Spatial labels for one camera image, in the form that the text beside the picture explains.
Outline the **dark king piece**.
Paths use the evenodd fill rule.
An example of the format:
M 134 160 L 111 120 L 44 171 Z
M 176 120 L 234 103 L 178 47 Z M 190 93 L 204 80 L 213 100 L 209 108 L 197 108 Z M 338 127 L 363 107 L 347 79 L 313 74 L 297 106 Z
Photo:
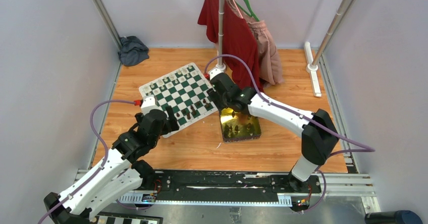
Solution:
M 192 108 L 192 109 L 191 109 L 191 114 L 195 117 L 195 116 L 196 116 L 196 114 L 197 114 L 196 109 Z

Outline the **yellow metal tin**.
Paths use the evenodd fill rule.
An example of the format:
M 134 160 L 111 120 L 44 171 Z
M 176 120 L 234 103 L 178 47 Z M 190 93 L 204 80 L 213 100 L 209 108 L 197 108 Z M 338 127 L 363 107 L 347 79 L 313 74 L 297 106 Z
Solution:
M 225 143 L 250 141 L 261 137 L 261 127 L 257 117 L 225 108 L 220 112 L 220 122 Z

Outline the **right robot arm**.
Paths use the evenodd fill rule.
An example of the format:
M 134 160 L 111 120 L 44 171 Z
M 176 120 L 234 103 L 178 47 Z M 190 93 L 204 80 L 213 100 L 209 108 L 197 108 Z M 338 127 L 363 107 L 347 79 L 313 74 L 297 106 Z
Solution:
M 297 193 L 307 188 L 310 175 L 325 164 L 339 141 L 330 115 L 322 109 L 311 112 L 291 107 L 253 87 L 240 89 L 219 70 L 212 70 L 206 77 L 212 85 L 208 95 L 219 110 L 230 108 L 237 113 L 269 120 L 301 138 L 301 156 L 291 169 L 288 185 Z

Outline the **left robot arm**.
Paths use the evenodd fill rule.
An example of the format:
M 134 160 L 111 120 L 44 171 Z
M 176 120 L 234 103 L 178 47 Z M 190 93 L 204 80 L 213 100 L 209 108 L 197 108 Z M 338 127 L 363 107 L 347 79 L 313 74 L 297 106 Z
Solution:
M 40 223 L 47 217 L 54 223 L 90 223 L 127 192 L 154 186 L 154 170 L 141 157 L 156 147 L 160 136 L 178 130 L 178 122 L 170 106 L 136 114 L 136 121 L 81 179 L 44 198 L 47 213 Z

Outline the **green white chess mat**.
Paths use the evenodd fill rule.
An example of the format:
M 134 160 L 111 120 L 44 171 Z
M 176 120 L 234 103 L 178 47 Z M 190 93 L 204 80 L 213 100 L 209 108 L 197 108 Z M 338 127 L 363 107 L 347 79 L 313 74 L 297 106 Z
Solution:
M 181 131 L 218 111 L 207 93 L 211 88 L 210 82 L 205 78 L 199 67 L 195 63 L 189 63 L 140 86 L 139 92 L 142 98 L 154 95 L 164 112 L 166 112 L 167 106 L 171 106 L 175 117 L 176 113 L 180 113 L 180 117 L 176 118 L 179 131 Z M 203 99 L 206 99 L 206 103 L 210 104 L 209 109 L 205 108 L 206 103 L 202 103 Z M 198 101 L 201 103 L 200 107 L 195 105 Z M 195 117 L 191 114 L 191 105 L 196 109 L 197 114 Z M 186 115 L 182 114 L 183 109 L 191 114 L 190 120 L 187 120 Z M 168 138 L 179 131 L 173 131 L 163 137 Z

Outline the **red t-shirt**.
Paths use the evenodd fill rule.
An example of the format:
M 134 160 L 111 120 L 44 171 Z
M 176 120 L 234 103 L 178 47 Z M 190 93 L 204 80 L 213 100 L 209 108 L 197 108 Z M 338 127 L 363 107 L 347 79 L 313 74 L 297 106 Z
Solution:
M 219 39 L 219 0 L 204 0 L 197 24 L 206 26 L 209 41 L 218 43 Z M 245 19 L 239 18 L 228 5 L 224 5 L 223 53 L 242 59 L 251 70 L 256 86 L 263 91 L 259 79 L 259 59 L 257 42 Z M 232 71 L 233 81 L 242 89 L 252 86 L 246 68 L 236 59 L 223 58 Z

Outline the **pink shorts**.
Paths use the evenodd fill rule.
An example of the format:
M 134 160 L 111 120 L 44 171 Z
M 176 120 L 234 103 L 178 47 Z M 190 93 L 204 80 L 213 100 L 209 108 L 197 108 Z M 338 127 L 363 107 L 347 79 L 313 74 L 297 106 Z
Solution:
M 235 0 L 225 1 L 225 9 L 230 8 L 236 16 L 244 19 L 255 38 L 258 50 L 259 81 L 262 88 L 283 83 L 282 62 L 266 23 L 249 15 L 240 8 L 240 5 L 236 4 Z

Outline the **dark blue crumpled cloth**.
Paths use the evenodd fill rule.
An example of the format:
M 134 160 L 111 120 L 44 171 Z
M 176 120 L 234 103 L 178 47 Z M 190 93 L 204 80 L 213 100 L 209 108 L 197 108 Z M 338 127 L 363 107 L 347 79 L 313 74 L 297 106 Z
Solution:
M 124 66 L 136 66 L 149 59 L 149 48 L 138 37 L 120 37 L 120 43 L 122 47 L 118 56 Z

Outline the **white clothes rack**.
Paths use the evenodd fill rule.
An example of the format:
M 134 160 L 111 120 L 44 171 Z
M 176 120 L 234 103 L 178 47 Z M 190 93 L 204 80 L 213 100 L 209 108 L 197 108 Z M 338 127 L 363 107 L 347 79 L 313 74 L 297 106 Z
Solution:
M 218 44 L 219 44 L 219 49 L 218 49 L 218 55 L 223 53 L 223 19 L 224 19 L 224 4 L 225 4 L 225 0 L 219 0 L 219 10 L 218 10 L 218 19 L 219 19 L 219 23 L 218 23 Z M 312 53 L 312 49 L 310 46 L 310 42 L 306 41 L 303 45 L 303 49 L 304 49 L 304 53 L 305 53 L 305 57 L 306 57 L 306 71 L 308 72 L 309 76 L 310 76 L 310 82 L 311 82 L 311 86 L 312 86 L 312 91 L 313 91 L 313 95 L 315 97 L 322 97 L 322 92 L 321 92 L 321 88 L 319 85 L 319 80 L 318 80 L 318 75 L 317 75 L 317 71 L 318 71 L 318 65 L 317 63 L 314 63 L 314 58 L 313 58 L 313 53 Z

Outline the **green clothes hanger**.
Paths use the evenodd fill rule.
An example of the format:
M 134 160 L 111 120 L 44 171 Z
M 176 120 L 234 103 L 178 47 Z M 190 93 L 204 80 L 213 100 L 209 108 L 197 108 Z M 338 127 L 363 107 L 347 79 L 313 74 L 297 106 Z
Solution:
M 243 0 L 243 2 L 245 3 L 245 6 L 247 9 L 244 9 L 242 6 L 240 6 L 239 4 L 237 4 L 237 7 L 239 9 L 241 9 L 246 15 L 248 15 L 250 18 L 253 18 L 255 21 L 259 22 L 259 18 L 257 17 L 257 15 L 254 13 L 254 11 L 251 8 L 250 2 L 249 0 Z

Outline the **dark blue bottle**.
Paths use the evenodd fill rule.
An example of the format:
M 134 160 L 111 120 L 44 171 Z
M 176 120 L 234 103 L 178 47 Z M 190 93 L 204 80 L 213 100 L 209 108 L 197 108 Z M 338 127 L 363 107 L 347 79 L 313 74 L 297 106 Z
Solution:
M 370 224 L 370 223 L 423 224 L 421 218 L 415 212 L 410 210 L 368 213 L 364 217 L 364 222 L 366 224 Z

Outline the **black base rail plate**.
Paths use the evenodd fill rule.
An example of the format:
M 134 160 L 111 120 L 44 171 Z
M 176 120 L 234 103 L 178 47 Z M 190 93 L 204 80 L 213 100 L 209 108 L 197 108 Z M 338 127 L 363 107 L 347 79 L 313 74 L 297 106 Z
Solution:
M 156 201 L 272 203 L 280 194 L 307 198 L 322 188 L 316 175 L 300 182 L 288 173 L 163 170 L 150 174 L 136 191 L 144 195 L 136 202 L 148 200 L 153 191 Z

